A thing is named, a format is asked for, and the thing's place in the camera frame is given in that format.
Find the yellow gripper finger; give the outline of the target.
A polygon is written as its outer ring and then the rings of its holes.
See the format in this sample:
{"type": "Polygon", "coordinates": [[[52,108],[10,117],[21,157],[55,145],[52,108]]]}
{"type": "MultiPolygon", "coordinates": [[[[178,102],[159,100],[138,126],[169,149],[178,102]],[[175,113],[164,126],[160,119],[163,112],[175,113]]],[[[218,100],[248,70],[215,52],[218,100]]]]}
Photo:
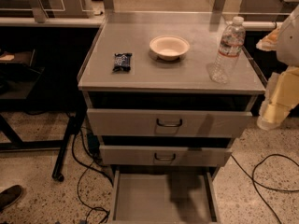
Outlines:
{"type": "Polygon", "coordinates": [[[256,48],[263,51],[276,51],[279,31],[280,28],[278,27],[263,39],[260,39],[256,44],[256,48]]]}
{"type": "Polygon", "coordinates": [[[277,128],[298,105],[299,68],[289,66],[281,74],[273,73],[260,107],[258,127],[266,131],[277,128]]]}

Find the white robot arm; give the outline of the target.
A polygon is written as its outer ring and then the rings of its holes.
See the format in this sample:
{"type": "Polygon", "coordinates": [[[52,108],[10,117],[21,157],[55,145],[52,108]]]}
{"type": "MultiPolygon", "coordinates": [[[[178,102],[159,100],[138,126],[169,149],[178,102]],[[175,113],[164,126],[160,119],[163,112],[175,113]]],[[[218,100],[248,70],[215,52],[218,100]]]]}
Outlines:
{"type": "Polygon", "coordinates": [[[257,125],[263,130],[278,127],[291,110],[299,105],[299,6],[269,35],[261,39],[257,49],[274,51],[287,65],[281,74],[268,79],[257,125]]]}

